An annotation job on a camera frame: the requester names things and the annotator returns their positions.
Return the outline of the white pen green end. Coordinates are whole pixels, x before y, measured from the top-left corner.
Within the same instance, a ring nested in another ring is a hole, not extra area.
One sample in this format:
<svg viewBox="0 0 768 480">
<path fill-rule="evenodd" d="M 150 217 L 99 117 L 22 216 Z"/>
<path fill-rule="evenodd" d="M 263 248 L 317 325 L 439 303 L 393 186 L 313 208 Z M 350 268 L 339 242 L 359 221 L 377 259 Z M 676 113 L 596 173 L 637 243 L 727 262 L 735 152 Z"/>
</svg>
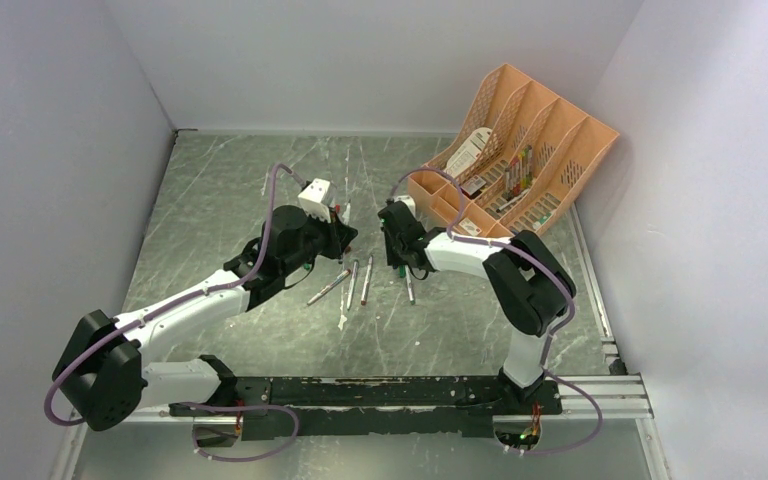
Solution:
<svg viewBox="0 0 768 480">
<path fill-rule="evenodd" d="M 408 267 L 405 268 L 404 277 L 405 277 L 405 283 L 406 283 L 406 290 L 408 294 L 408 301 L 411 305 L 415 305 L 416 295 L 415 295 L 415 289 L 414 289 L 413 274 L 411 273 Z"/>
</svg>

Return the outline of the white pen blue cap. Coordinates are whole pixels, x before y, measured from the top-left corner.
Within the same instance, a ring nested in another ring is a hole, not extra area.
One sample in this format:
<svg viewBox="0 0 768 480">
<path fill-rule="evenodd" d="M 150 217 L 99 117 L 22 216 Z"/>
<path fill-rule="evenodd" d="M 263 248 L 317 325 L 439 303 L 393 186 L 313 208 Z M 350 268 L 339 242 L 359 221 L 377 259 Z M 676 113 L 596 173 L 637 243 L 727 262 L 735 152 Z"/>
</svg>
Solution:
<svg viewBox="0 0 768 480">
<path fill-rule="evenodd" d="M 351 203 L 347 202 L 341 210 L 341 220 L 344 225 L 350 224 Z"/>
</svg>

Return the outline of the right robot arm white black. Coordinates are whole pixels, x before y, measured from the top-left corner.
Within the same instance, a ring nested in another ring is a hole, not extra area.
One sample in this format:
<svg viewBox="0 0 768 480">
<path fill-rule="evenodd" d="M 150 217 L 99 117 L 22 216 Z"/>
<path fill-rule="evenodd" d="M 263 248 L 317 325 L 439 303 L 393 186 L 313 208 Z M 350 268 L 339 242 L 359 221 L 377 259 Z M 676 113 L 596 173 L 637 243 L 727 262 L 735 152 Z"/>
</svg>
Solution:
<svg viewBox="0 0 768 480">
<path fill-rule="evenodd" d="M 536 403 L 537 387 L 547 377 L 554 336 L 575 315 L 577 290 L 567 271 L 532 231 L 483 238 L 441 227 L 427 230 L 404 202 L 394 200 L 378 218 L 390 266 L 425 274 L 457 272 L 489 282 L 512 325 L 499 373 L 500 402 L 510 413 L 525 413 Z"/>
</svg>

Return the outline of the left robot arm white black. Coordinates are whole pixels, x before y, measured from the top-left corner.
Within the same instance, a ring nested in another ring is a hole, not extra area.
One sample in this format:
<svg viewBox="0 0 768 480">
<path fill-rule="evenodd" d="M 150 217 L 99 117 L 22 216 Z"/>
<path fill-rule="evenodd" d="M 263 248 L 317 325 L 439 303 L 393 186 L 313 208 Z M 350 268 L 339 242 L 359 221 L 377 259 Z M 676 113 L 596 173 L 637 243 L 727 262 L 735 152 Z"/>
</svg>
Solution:
<svg viewBox="0 0 768 480">
<path fill-rule="evenodd" d="M 341 258 L 357 235 L 333 210 L 320 220 L 300 207 L 279 206 L 260 236 L 197 285 L 115 317 L 101 310 L 85 314 L 53 370 L 47 417 L 58 425 L 69 423 L 53 413 L 56 392 L 78 412 L 73 422 L 94 431 L 163 403 L 197 402 L 211 415 L 228 413 L 237 388 L 221 362 L 200 356 L 161 363 L 159 357 L 208 323 L 246 313 L 288 289 L 288 276 L 313 266 L 318 257 Z"/>
</svg>

